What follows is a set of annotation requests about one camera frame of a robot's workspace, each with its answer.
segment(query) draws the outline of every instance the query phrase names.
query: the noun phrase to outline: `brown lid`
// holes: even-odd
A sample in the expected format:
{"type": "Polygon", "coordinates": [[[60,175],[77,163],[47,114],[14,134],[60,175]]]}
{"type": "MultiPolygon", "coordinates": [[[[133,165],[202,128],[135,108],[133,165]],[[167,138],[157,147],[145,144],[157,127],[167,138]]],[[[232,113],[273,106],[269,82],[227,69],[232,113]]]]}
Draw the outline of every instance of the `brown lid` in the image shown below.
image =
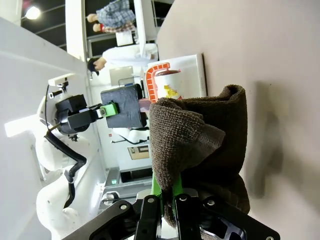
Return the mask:
{"type": "Polygon", "coordinates": [[[178,70],[165,70],[165,71],[161,71],[159,73],[157,73],[155,76],[164,76],[164,75],[169,75],[169,74],[177,74],[180,73],[180,71],[178,70]]]}

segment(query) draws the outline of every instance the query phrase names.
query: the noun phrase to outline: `framed picture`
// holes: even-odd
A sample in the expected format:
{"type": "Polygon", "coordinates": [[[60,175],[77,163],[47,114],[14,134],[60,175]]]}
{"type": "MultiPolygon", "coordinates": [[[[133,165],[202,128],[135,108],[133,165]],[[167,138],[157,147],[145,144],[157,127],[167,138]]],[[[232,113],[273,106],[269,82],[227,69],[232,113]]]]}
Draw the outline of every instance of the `framed picture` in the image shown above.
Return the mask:
{"type": "Polygon", "coordinates": [[[150,158],[149,145],[130,146],[128,151],[132,160],[150,158]]]}

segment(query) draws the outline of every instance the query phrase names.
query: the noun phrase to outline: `table surface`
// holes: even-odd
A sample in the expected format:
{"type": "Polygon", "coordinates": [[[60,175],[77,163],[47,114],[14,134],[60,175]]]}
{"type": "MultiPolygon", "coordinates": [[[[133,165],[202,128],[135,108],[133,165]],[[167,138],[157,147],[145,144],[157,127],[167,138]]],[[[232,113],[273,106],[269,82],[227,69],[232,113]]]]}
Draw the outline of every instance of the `table surface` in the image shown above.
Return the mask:
{"type": "Polygon", "coordinates": [[[161,60],[203,53],[209,96],[246,89],[250,214],[281,239],[320,237],[319,12],[317,0],[175,0],[157,37],[161,60]]]}

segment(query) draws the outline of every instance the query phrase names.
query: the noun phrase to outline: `person in white shirt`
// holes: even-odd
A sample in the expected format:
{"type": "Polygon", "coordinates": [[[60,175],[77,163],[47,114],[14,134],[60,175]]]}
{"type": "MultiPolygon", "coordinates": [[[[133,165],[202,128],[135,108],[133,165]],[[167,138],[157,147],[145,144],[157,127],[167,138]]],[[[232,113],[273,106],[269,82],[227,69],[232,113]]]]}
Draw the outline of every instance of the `person in white shirt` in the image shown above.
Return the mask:
{"type": "Polygon", "coordinates": [[[87,68],[99,75],[99,71],[108,62],[117,67],[146,67],[149,63],[158,61],[158,49],[154,43],[145,46],[145,54],[141,56],[139,45],[113,47],[104,51],[102,57],[91,58],[87,68]]]}

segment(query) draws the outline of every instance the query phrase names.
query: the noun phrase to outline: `desk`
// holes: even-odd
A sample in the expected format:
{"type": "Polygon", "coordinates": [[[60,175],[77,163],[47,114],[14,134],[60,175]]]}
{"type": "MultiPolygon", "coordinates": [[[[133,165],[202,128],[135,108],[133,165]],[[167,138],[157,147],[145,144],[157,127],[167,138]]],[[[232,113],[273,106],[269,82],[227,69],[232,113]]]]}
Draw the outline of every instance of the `desk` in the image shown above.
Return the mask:
{"type": "Polygon", "coordinates": [[[161,60],[204,54],[210,96],[246,89],[250,214],[281,239],[320,237],[319,12],[316,0],[175,0],[157,38],[161,60]]]}

